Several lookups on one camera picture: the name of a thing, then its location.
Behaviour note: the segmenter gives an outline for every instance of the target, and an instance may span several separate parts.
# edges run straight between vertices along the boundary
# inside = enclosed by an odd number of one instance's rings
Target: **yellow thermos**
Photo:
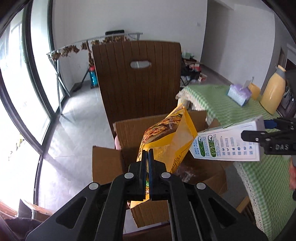
[[[286,70],[282,66],[276,67],[276,72],[269,79],[260,104],[271,115],[275,114],[286,88]]]

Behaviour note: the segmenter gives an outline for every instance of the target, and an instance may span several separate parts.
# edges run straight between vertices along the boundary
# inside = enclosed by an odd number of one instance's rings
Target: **green checkered tablecloth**
[[[214,118],[226,125],[258,115],[264,119],[279,117],[267,113],[253,99],[240,107],[227,96],[228,89],[225,85],[190,85],[176,98],[190,101],[198,110],[207,110],[208,123]],[[289,190],[289,157],[263,154],[260,162],[237,161],[234,166],[250,197],[257,227],[274,240],[296,208]]]

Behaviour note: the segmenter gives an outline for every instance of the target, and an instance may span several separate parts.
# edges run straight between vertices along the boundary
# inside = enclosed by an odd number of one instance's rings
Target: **tissue box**
[[[244,106],[250,99],[252,93],[248,88],[243,88],[240,84],[230,85],[227,96],[233,99],[240,106]]]

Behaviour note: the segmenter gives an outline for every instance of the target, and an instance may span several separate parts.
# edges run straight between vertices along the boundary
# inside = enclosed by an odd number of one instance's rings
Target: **thermos lid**
[[[276,67],[276,73],[277,73],[280,77],[282,77],[283,79],[286,79],[286,74],[285,74],[285,72],[286,72],[286,70],[285,70],[282,66],[278,65],[278,66]]]
[[[96,70],[96,69],[95,69],[94,65],[89,67],[89,71],[92,72],[92,71],[95,71],[95,70]]]

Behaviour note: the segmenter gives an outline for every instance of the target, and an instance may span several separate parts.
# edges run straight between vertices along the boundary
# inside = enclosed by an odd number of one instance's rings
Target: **plastic bag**
[[[168,172],[176,171],[187,154],[197,131],[186,110],[180,104],[166,118],[148,128],[143,136],[137,161],[142,151],[153,148],[154,159],[165,163]],[[149,199],[149,182],[146,182],[146,199]],[[141,202],[132,201],[131,208]]]

